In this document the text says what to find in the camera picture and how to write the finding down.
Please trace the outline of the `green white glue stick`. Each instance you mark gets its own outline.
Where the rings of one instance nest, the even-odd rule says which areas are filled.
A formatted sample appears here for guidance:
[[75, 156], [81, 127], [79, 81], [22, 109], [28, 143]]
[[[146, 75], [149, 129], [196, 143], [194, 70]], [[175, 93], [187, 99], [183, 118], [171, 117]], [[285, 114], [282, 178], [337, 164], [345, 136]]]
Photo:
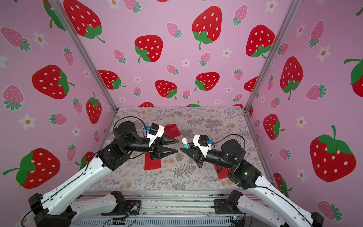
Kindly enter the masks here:
[[182, 144], [184, 145], [185, 149], [190, 149], [189, 143], [186, 138], [182, 139]]

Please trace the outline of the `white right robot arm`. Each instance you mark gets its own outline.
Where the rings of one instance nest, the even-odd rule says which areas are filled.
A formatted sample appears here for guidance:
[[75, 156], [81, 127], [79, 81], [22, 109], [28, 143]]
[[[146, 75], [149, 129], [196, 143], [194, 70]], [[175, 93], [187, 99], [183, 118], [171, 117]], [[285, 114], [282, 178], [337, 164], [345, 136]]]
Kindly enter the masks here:
[[207, 140], [195, 140], [181, 151], [187, 154], [198, 167], [211, 163], [230, 170], [228, 178], [237, 186], [260, 198], [265, 204], [253, 202], [242, 192], [233, 190], [227, 199], [231, 213], [241, 212], [260, 220], [270, 227], [321, 227], [324, 218], [319, 213], [310, 213], [287, 198], [255, 166], [244, 159], [245, 150], [231, 139], [214, 150]]

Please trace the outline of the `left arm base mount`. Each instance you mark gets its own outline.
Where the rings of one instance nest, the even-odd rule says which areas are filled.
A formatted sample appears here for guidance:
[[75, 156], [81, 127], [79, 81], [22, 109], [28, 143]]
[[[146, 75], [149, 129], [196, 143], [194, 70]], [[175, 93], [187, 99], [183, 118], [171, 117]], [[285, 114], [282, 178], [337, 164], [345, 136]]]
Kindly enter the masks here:
[[111, 192], [111, 199], [115, 200], [114, 208], [102, 213], [102, 216], [129, 215], [132, 211], [139, 214], [141, 200], [126, 200], [120, 191]]

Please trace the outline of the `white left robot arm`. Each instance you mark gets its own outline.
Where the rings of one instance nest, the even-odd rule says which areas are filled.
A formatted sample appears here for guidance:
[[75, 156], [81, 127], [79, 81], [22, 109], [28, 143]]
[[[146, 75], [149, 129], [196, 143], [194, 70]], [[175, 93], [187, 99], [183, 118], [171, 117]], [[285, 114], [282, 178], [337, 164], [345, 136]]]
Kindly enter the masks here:
[[138, 135], [131, 121], [120, 123], [113, 129], [114, 140], [98, 151], [84, 168], [69, 180], [42, 195], [34, 194], [28, 201], [38, 227], [68, 227], [72, 223], [95, 215], [129, 215], [136, 210], [135, 205], [126, 201], [120, 191], [77, 202], [90, 186], [102, 177], [118, 169], [130, 159], [130, 152], [146, 152], [151, 160], [163, 159], [177, 153], [168, 145], [178, 140], [164, 133], [164, 127], [152, 124], [146, 137]]

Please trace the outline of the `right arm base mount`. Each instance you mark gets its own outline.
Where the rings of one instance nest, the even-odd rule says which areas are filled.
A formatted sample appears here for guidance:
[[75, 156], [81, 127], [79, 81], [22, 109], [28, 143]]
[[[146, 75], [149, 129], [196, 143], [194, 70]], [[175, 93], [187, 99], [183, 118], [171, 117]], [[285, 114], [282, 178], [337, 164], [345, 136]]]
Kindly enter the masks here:
[[215, 210], [216, 214], [244, 214], [237, 208], [238, 200], [243, 195], [242, 192], [233, 190], [227, 199], [215, 199], [211, 208]]

